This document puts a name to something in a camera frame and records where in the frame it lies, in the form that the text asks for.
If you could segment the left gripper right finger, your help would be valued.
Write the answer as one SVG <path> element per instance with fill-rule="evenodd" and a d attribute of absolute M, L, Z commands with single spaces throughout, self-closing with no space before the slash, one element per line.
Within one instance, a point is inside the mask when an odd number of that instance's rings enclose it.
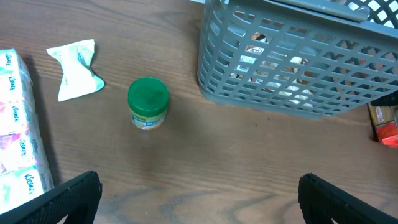
<path fill-rule="evenodd" d="M 307 173 L 299 180 L 298 202 L 306 224 L 397 224 L 397 219 Z"/>

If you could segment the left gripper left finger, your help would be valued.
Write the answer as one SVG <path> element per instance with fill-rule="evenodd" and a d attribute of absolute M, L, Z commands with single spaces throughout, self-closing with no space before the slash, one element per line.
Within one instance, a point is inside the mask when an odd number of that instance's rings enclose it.
<path fill-rule="evenodd" d="M 85 172 L 1 215 L 1 224 L 93 224 L 103 191 L 98 173 Z"/>

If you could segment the spaghetti pack red yellow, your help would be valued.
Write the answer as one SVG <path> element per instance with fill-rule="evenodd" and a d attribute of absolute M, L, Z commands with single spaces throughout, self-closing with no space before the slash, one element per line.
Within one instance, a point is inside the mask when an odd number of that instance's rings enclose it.
<path fill-rule="evenodd" d="M 397 106 L 372 106 L 368 109 L 377 140 L 389 147 L 397 148 Z"/>

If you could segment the teal white packet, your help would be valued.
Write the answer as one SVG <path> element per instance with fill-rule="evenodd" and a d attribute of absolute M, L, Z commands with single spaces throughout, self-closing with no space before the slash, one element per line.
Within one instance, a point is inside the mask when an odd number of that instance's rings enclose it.
<path fill-rule="evenodd" d="M 59 102 L 95 93 L 105 86 L 104 80 L 91 69 L 95 53 L 93 39 L 52 47 L 47 49 L 47 53 L 60 63 L 63 71 Z"/>

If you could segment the green lid jar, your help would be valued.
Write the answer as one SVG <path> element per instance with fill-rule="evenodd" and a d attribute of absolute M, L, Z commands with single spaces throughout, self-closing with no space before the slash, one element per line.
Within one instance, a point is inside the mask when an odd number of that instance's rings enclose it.
<path fill-rule="evenodd" d="M 127 93 L 130 117 L 143 130 L 158 128 L 166 118 L 169 90 L 161 80 L 142 77 L 133 81 Z"/>

